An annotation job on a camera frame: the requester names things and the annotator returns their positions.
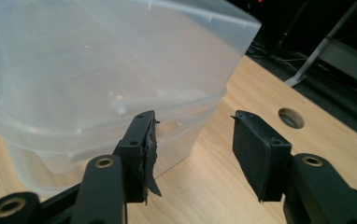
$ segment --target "wooden table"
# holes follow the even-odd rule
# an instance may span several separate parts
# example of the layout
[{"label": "wooden table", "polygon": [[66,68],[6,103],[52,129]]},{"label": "wooden table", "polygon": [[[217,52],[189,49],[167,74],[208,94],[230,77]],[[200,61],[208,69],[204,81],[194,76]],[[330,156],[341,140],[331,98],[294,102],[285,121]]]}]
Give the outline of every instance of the wooden table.
[{"label": "wooden table", "polygon": [[[305,127],[284,124],[278,116],[283,107],[298,112]],[[265,119],[293,144],[292,154],[324,157],[357,189],[357,133],[245,57],[192,154],[157,178],[164,197],[150,195],[147,206],[129,204],[129,223],[285,222],[282,203],[258,203],[232,152],[229,116],[237,109]],[[23,190],[0,139],[0,197]]]}]

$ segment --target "stacked plastic container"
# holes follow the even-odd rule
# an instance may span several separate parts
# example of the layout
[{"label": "stacked plastic container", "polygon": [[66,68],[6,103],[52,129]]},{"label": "stacked plastic container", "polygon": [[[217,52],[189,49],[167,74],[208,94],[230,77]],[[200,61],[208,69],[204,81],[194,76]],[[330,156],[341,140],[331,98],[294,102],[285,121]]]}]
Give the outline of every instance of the stacked plastic container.
[{"label": "stacked plastic container", "polygon": [[0,0],[0,136],[51,196],[155,110],[155,175],[187,157],[260,23],[224,0]]}]

